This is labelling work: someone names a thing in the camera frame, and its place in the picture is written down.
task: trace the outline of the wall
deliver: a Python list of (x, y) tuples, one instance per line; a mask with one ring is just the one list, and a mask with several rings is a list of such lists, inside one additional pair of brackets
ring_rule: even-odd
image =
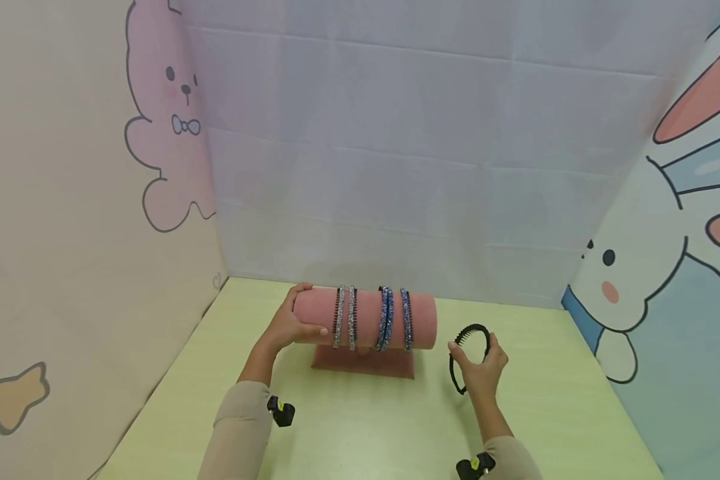
[(672, 4), (188, 2), (229, 272), (559, 308), (720, 10)]
[(668, 479), (720, 479), (720, 25), (563, 304)]
[(0, 480), (89, 478), (227, 277), (179, 14), (136, 5), (127, 68), (130, 1), (0, 1)]

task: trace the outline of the cartoon rabbit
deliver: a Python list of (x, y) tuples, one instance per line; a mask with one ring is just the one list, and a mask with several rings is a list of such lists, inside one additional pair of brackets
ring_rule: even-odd
[(168, 232), (193, 204), (205, 219), (215, 213), (198, 78), (181, 13), (168, 0), (134, 0), (126, 34), (128, 83), (140, 113), (126, 124), (126, 144), (138, 162), (158, 171), (142, 204), (149, 223)]
[(649, 300), (680, 263), (692, 258), (720, 277), (720, 183), (678, 191), (670, 175), (678, 162), (693, 164), (699, 152), (720, 142), (720, 55), (670, 107), (653, 141), (587, 245), (571, 287), (599, 324), (595, 354), (617, 383), (637, 374), (628, 332), (644, 320)]

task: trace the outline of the pink velvet cylinder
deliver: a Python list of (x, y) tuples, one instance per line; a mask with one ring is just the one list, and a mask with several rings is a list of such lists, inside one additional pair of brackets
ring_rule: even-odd
[[(400, 290), (394, 293), (394, 315), (389, 348), (404, 348), (403, 300)], [(379, 338), (381, 322), (381, 292), (358, 290), (357, 294), (357, 337), (358, 348), (374, 348)], [(410, 293), (411, 324), (413, 326), (413, 348), (431, 349), (437, 339), (437, 309), (435, 298), (428, 293)], [(336, 305), (335, 288), (314, 288), (301, 292), (296, 297), (293, 312), (301, 322), (322, 325), (330, 332), (319, 340), (321, 345), (333, 344), (333, 320)], [(344, 296), (344, 315), (341, 318), (341, 345), (349, 345), (347, 319), (349, 314), (349, 288)]]

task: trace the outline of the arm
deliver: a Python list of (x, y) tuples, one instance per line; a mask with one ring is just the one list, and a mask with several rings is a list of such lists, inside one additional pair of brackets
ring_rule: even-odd
[(272, 430), (266, 403), (275, 358), (296, 339), (328, 335), (328, 330), (303, 324), (293, 314), (296, 296), (310, 288), (310, 283), (300, 283), (289, 290), (272, 322), (251, 349), (237, 384), (229, 389), (219, 407), (198, 480), (258, 478)]
[(531, 454), (512, 434), (496, 401), (501, 371), (509, 362), (496, 335), (491, 334), (491, 349), (482, 363), (470, 362), (456, 343), (448, 343), (448, 349), (461, 368), (485, 450), (496, 460), (491, 479), (541, 480), (541, 472)]

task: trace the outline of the cartoon wall panel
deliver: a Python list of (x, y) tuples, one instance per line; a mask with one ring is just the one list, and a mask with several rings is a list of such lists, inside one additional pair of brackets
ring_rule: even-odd
[(720, 22), (563, 305), (668, 479), (720, 479)]
[(223, 280), (165, 0), (0, 1), (0, 480), (86, 480)]

